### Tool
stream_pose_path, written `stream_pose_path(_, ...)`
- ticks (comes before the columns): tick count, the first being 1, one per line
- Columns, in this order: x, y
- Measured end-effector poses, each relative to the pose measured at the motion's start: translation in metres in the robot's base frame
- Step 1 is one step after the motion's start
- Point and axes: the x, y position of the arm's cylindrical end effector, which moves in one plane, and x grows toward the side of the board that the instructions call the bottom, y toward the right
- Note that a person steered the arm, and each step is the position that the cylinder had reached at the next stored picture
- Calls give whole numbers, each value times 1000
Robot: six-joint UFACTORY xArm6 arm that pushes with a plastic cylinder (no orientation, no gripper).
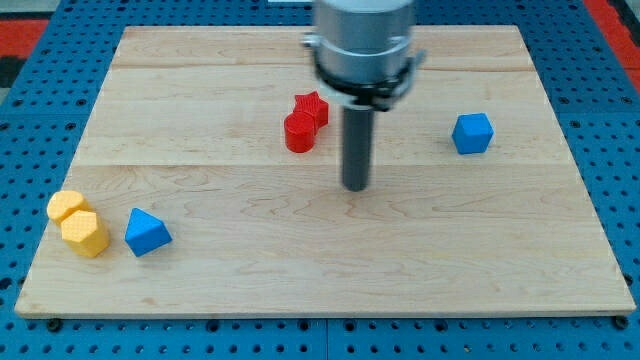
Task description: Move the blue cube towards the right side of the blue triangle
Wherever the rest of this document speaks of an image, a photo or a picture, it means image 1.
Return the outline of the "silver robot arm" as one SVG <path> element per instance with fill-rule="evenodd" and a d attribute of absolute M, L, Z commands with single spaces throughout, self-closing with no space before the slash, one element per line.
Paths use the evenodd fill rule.
<path fill-rule="evenodd" d="M 425 52 L 410 54 L 412 0 L 317 0 L 311 50 L 320 92 L 352 110 L 386 112 L 411 89 Z"/>

